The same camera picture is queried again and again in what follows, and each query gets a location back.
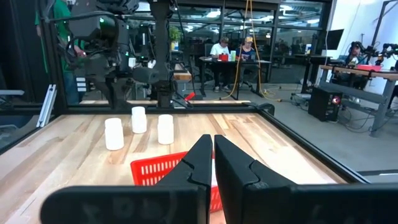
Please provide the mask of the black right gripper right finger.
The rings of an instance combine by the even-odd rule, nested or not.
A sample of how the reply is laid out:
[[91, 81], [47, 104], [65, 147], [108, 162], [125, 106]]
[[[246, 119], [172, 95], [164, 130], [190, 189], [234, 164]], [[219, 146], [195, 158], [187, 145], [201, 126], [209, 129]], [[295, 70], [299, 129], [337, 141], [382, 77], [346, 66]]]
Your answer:
[[299, 185], [215, 136], [227, 224], [398, 224], [398, 184]]

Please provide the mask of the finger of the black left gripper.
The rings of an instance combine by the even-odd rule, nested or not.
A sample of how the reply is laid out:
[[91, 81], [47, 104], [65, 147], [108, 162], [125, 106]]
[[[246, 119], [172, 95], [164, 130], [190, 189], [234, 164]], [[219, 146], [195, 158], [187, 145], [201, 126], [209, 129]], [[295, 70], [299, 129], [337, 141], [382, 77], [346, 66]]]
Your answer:
[[130, 107], [130, 103], [127, 102], [126, 93], [131, 89], [131, 79], [123, 78], [119, 79], [117, 87], [117, 100], [118, 100], [118, 109], [127, 109]]
[[106, 98], [108, 100], [110, 107], [117, 108], [118, 99], [116, 94], [116, 82], [114, 81], [113, 78], [107, 78], [105, 81], [105, 85], [107, 91]]

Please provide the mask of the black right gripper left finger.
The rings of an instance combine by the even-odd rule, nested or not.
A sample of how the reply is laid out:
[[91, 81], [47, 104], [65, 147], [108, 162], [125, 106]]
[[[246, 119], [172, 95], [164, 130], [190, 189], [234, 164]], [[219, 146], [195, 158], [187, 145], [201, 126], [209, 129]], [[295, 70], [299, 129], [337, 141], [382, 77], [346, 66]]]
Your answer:
[[212, 152], [212, 138], [204, 134], [155, 185], [56, 190], [41, 205], [41, 224], [208, 224]]

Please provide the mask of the white plastic pill bottle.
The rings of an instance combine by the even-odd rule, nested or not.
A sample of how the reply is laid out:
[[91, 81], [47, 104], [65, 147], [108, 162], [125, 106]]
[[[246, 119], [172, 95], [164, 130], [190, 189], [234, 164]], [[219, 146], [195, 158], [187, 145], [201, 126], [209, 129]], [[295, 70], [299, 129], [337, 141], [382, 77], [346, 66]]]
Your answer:
[[135, 106], [131, 109], [131, 126], [134, 134], [142, 134], [147, 131], [146, 109], [143, 106]]
[[170, 114], [160, 115], [158, 118], [157, 132], [159, 144], [172, 144], [174, 142], [174, 117]]
[[117, 151], [124, 147], [124, 133], [120, 118], [109, 118], [104, 122], [105, 145], [107, 150]]

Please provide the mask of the red plastic basket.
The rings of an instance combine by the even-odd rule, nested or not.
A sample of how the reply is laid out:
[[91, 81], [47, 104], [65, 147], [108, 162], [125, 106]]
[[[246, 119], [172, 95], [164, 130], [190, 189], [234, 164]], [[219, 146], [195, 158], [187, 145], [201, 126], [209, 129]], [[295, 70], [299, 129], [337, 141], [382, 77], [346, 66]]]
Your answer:
[[[155, 185], [165, 177], [186, 155], [187, 151], [164, 156], [150, 157], [130, 163], [132, 178], [135, 185]], [[210, 212], [223, 209], [216, 180], [215, 160], [212, 157]]]

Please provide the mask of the wooden background bench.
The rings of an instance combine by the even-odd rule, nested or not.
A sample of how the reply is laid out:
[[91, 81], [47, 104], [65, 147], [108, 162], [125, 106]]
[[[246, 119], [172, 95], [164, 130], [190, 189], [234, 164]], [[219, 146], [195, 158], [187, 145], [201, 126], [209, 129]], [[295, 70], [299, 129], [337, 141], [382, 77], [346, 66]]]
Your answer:
[[177, 63], [174, 67], [174, 79], [189, 82], [192, 80], [192, 74], [183, 65]]

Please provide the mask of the small potted plant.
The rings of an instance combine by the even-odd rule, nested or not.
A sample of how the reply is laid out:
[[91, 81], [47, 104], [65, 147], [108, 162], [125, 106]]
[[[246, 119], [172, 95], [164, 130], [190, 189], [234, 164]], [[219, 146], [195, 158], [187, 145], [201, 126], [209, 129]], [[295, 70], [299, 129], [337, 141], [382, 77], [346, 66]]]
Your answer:
[[180, 46], [181, 32], [175, 26], [169, 27], [169, 37], [171, 43], [171, 51], [178, 51]]

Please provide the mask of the silver aluminium extrusion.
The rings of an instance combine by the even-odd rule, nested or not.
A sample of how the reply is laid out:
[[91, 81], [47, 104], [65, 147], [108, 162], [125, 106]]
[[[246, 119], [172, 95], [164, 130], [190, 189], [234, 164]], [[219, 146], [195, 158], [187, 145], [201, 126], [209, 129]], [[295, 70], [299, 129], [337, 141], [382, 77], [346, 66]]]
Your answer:
[[57, 86], [56, 84], [50, 84], [47, 89], [42, 108], [40, 110], [39, 118], [36, 124], [37, 128], [43, 128], [49, 123], [56, 96]]

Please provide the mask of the person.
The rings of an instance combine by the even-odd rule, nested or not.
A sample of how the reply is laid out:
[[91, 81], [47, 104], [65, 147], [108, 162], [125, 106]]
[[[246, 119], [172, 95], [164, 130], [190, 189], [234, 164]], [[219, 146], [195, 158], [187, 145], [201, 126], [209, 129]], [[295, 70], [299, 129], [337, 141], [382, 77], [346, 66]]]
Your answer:
[[[212, 46], [210, 56], [213, 59], [218, 59], [219, 55], [229, 54], [228, 42], [229, 39], [227, 37], [222, 37], [217, 44]], [[211, 70], [213, 72], [215, 81], [214, 92], [217, 93], [221, 89], [229, 91], [228, 85], [230, 84], [231, 67], [229, 65], [212, 63]]]
[[[70, 15], [71, 13], [68, 8], [67, 0], [56, 0], [53, 6], [53, 17], [55, 19], [58, 19], [61, 17], [69, 17]], [[39, 13], [36, 12], [35, 28], [37, 31], [37, 35], [40, 37], [40, 41], [42, 44], [42, 53], [44, 58], [45, 71], [48, 72], [47, 59], [45, 58], [45, 52], [44, 52], [44, 42], [41, 37], [41, 29], [39, 23], [40, 23]], [[63, 21], [57, 22], [56, 28], [57, 28], [58, 37], [62, 40], [63, 43], [66, 44], [70, 40], [70, 34], [69, 31], [67, 30], [66, 22]], [[60, 61], [62, 63], [63, 81], [64, 81], [65, 96], [67, 99], [67, 103], [69, 105], [77, 105], [82, 100], [83, 95], [78, 92], [76, 77], [74, 75], [74, 72], [68, 68], [64, 55], [61, 56]]]
[[[348, 54], [340, 55], [339, 59], [344, 60], [345, 67], [355, 68], [363, 62], [363, 57], [361, 56], [362, 48], [363, 46], [360, 42], [352, 42], [348, 49]], [[339, 73], [338, 75], [338, 84], [351, 86], [359, 90], [363, 90], [367, 82], [368, 80], [365, 77], [351, 73]]]
[[[253, 37], [247, 36], [244, 42], [236, 50], [236, 55], [241, 61], [238, 67], [239, 87], [242, 87], [244, 83], [247, 83], [247, 85], [250, 86], [254, 76], [258, 74], [258, 64], [243, 63], [245, 61], [251, 61], [252, 56], [256, 56], [256, 51], [252, 47], [253, 43]], [[244, 81], [245, 74], [251, 76], [248, 81]]]

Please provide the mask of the black office desk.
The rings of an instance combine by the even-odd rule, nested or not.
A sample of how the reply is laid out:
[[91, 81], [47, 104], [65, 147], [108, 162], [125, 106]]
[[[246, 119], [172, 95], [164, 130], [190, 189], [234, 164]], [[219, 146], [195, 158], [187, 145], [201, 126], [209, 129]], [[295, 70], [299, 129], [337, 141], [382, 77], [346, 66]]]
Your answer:
[[249, 61], [242, 61], [242, 60], [220, 60], [220, 59], [215, 59], [211, 57], [200, 57], [201, 61], [201, 71], [200, 71], [200, 93], [203, 97], [206, 96], [205, 92], [205, 68], [207, 65], [222, 65], [222, 66], [229, 66], [232, 67], [234, 65], [235, 67], [235, 72], [237, 72], [234, 75], [234, 88], [231, 92], [229, 92], [229, 97], [232, 97], [234, 100], [239, 99], [239, 92], [240, 92], [240, 87], [239, 87], [239, 80], [241, 75], [244, 73], [243, 71], [243, 65], [256, 65], [258, 67], [258, 72], [257, 72], [257, 78], [256, 78], [256, 85], [253, 87], [252, 85], [250, 86], [250, 91], [260, 97], [263, 97], [264, 89], [262, 88], [261, 84], [263, 82], [267, 81], [267, 78], [262, 79], [262, 69], [265, 68], [266, 72], [268, 72], [269, 65], [271, 64], [270, 61], [266, 60], [249, 60]]

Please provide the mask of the black computer tower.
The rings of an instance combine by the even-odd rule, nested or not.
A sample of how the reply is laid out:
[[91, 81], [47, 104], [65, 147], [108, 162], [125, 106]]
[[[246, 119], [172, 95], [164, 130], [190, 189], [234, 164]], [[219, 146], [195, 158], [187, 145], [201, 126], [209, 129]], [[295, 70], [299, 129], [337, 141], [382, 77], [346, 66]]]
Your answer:
[[308, 114], [325, 121], [337, 121], [342, 93], [322, 88], [314, 88], [308, 104]]

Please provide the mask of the wooden workbench grey legs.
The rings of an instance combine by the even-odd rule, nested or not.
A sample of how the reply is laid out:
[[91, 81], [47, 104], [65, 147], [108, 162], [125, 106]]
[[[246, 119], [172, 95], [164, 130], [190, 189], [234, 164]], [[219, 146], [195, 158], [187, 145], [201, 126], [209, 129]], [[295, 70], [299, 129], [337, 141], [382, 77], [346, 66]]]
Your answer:
[[[354, 103], [350, 100], [343, 100], [342, 105], [352, 108], [354, 110], [361, 111], [363, 113], [368, 113], [374, 117], [373, 125], [369, 128], [369, 135], [371, 137], [378, 137], [381, 133], [382, 127], [387, 123], [387, 119], [392, 118], [392, 115], [387, 113], [388, 104], [392, 96], [392, 92], [398, 82], [398, 73], [393, 71], [374, 71], [374, 70], [362, 70], [357, 68], [339, 67], [332, 65], [321, 65], [320, 68], [323, 70], [318, 86], [324, 90], [331, 90], [335, 92], [340, 92], [343, 95], [353, 96], [360, 100], [368, 101], [378, 105], [377, 109], [366, 108], [358, 103]], [[359, 90], [353, 88], [352, 86], [342, 86], [327, 81], [328, 72], [333, 75], [339, 73], [354, 75], [367, 78], [372, 80], [375, 78], [382, 78], [386, 81], [383, 92], [372, 93], [364, 90]]]

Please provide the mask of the black monitor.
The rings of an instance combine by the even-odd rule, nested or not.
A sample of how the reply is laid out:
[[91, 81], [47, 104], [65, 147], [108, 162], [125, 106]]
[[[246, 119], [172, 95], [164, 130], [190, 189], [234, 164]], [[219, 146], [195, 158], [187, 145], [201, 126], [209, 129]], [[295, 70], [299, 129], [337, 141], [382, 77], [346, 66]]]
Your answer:
[[336, 50], [339, 46], [344, 30], [331, 30], [326, 35], [325, 50]]

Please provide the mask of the black aluminium table frame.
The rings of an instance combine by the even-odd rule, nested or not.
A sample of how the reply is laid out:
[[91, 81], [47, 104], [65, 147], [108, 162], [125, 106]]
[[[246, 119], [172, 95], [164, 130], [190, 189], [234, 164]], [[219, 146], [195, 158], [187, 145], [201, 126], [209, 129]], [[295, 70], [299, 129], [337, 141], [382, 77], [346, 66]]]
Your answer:
[[[62, 74], [60, 68], [60, 61], [56, 56], [55, 52], [55, 19], [47, 19], [47, 12], [43, 12], [42, 9], [38, 9], [40, 28], [44, 32], [44, 41], [46, 46], [44, 47], [46, 56], [48, 57], [48, 67], [51, 71], [51, 81], [56, 82], [57, 91], [61, 92], [64, 88], [64, 82], [62, 81]], [[328, 154], [308, 142], [306, 139], [301, 137], [299, 134], [291, 130], [285, 124], [281, 123], [278, 119], [269, 113], [261, 110], [257, 110], [254, 105], [255, 103], [238, 102], [238, 101], [191, 101], [193, 106], [191, 108], [159, 108], [158, 102], [143, 102], [133, 101], [130, 103], [130, 107], [127, 109], [117, 109], [112, 107], [106, 107], [105, 104], [85, 104], [85, 105], [68, 105], [66, 97], [61, 93], [56, 96], [55, 103], [53, 106], [52, 114], [55, 118], [66, 115], [66, 114], [127, 114], [128, 109], [134, 106], [144, 106], [147, 108], [150, 114], [161, 114], [172, 113], [172, 114], [210, 114], [210, 113], [257, 113], [264, 120], [271, 122], [271, 124], [282, 131], [291, 140], [299, 144], [304, 151], [311, 154], [317, 161], [321, 162], [322, 165], [333, 171], [335, 174], [340, 176], [343, 180], [349, 183], [369, 183], [361, 174], [353, 171], [344, 164], [338, 162]]]

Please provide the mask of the black corner bracket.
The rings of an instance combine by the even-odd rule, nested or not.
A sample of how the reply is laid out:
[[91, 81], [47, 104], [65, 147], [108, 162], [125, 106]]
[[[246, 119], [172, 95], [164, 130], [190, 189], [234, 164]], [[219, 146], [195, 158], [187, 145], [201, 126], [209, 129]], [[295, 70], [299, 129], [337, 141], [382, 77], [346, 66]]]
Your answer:
[[260, 105], [255, 104], [254, 107], [257, 110], [265, 111], [265, 112], [269, 113], [272, 116], [275, 115], [275, 106], [273, 104], [270, 104], [270, 103], [263, 103], [263, 104], [260, 104]]

